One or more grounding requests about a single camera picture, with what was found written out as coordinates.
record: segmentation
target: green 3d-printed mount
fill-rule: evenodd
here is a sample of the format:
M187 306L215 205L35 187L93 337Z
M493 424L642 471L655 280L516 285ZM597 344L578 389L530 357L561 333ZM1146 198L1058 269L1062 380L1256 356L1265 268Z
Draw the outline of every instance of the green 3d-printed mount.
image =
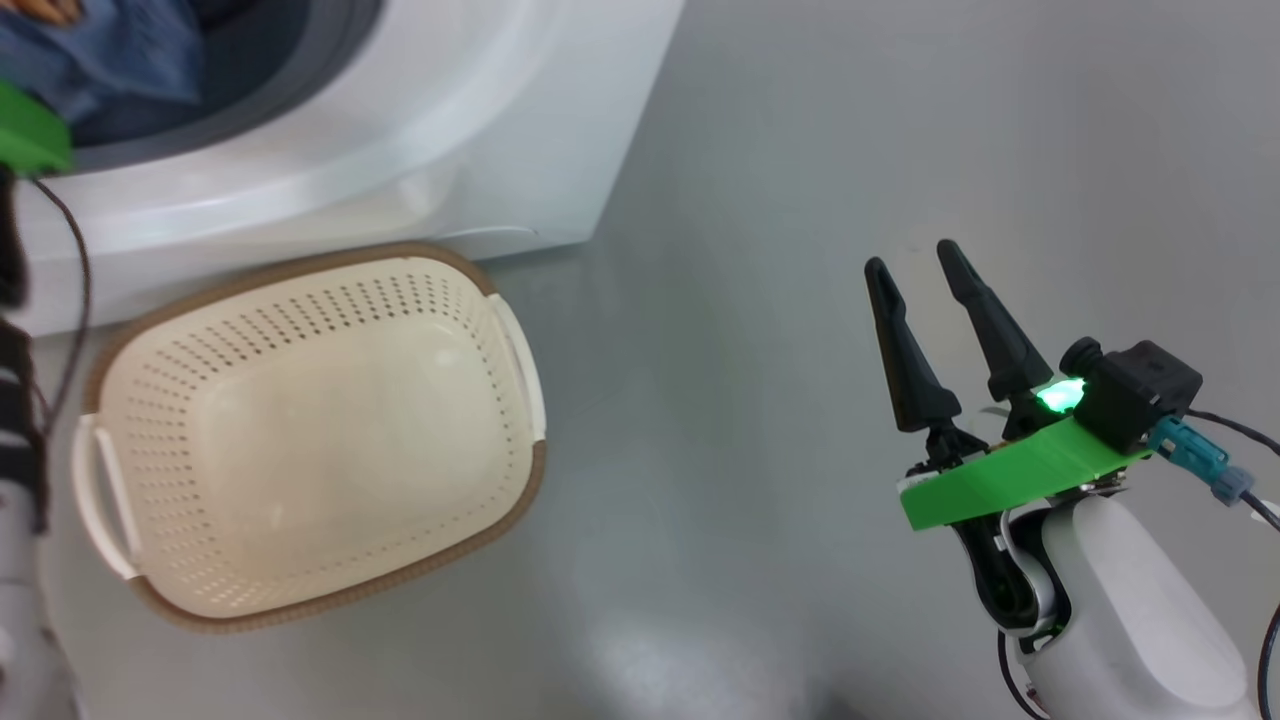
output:
M911 528L927 530L1002 512L1092 483L1151 452L1120 455L1073 418L902 491Z
M0 165L19 177L72 168L67 123L17 87L0 82Z

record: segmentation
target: washing machine drum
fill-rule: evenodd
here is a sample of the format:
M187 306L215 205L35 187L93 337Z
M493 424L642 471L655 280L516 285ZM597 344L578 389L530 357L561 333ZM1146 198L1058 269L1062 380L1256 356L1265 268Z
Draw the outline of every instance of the washing machine drum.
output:
M192 0L205 38L202 101L119 97L72 127L78 170L200 150L288 113L347 67L380 0Z

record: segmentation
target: black cable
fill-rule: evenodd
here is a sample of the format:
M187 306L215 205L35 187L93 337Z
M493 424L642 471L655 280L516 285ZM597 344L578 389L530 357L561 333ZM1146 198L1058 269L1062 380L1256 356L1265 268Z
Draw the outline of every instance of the black cable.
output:
M76 377L76 366L79 365L79 356L84 350L84 338L88 336L90 309L93 305L93 273L88 264L88 246L84 245L84 234L81 232L79 223L76 222L76 215L72 214L70 208L40 179L32 178L31 182L40 188L40 192L45 193L45 197L50 202L63 211L63 217L67 218L67 225L72 229L72 234L76 236L76 247L79 250L81 256L81 316L76 325L76 338L72 340L72 350L67 356L67 365L63 368L63 377L58 382L58 392L54 393L54 401L49 405L49 413L45 414L45 424L41 432L45 437L50 437L54 432L54 425L58 423L58 415L63 411L63 405L67 404L67 393L72 389L72 378Z
M1262 516L1263 520L1271 524L1272 528L1280 530L1280 515L1276 515L1274 510L1267 507L1267 503L1262 501L1261 497L1253 495L1252 492L1244 491L1240 493L1240 500L1245 505L1253 509L1254 512Z
M1280 455L1280 442L1267 437L1266 434L1254 430L1253 428L1236 423L1229 418L1216 415L1213 413L1204 413L1202 410L1188 410L1187 415L1190 418L1199 418L1201 420L1208 420L1210 423L1217 423L1219 425L1231 428L1233 430L1240 433L1242 436L1265 445L1271 448L1271 452ZM1263 520L1271 524L1272 528L1280 530L1280 516L1277 516L1267 503L1262 501L1258 496L1252 492L1240 493L1240 500L1243 500L1254 512L1262 516ZM1267 625L1267 632L1262 635L1262 652L1258 655L1258 712L1262 715L1262 720L1272 720L1271 717L1271 655L1276 647L1276 635L1280 634L1280 606L1276 607L1274 615L1271 615L1271 623Z
M1262 653L1258 656L1258 712L1262 720L1271 720L1271 693L1268 683L1271 678L1271 653L1276 648L1276 634L1280 634L1280 607L1271 615L1271 624L1267 625L1267 634L1262 635Z
M1203 410L1188 410L1187 411L1187 416L1188 418L1199 418L1201 420L1208 420L1210 423L1217 423L1219 425L1224 425L1226 428L1231 428L1233 430L1235 430L1235 432L1240 433L1242 436L1252 439L1253 442L1262 443L1262 445L1270 447L1271 452L1275 452L1276 455L1280 455L1280 442L1276 442L1276 441L1271 439L1270 437L1260 433L1258 430L1254 430L1253 428L1251 428L1248 425L1236 423L1235 420L1231 420L1229 418L1224 418L1224 416L1213 414L1213 413L1204 413Z
M1000 657L1000 674L1005 678L1005 687L1009 688L1009 693L1014 696L1014 700L1018 701L1018 707L1021 707L1023 712L1028 716L1034 717L1036 720L1048 720L1039 712L1032 710L1032 703L1028 702L1023 692L1018 689L1018 683L1014 682L1014 676L1009 671L1009 642L1005 638L1005 632L996 630L996 642L998 643L996 652Z

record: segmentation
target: white washing machine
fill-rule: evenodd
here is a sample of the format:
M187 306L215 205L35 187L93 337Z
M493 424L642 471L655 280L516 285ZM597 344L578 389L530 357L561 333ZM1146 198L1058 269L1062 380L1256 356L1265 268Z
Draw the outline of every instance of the white washing machine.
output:
M50 182L93 324L288 258L435 238L472 259L588 240L684 0L198 0L205 102L74 129ZM18 196L32 334L72 329L61 215Z

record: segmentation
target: beige plastic basket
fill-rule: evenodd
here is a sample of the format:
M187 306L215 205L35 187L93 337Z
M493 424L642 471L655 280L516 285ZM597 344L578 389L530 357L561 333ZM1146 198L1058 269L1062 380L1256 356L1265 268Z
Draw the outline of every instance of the beige plastic basket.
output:
M128 328L90 379L73 484L102 559L152 609L234 632L498 537L532 501L544 434L511 309L462 258L403 243L287 264Z

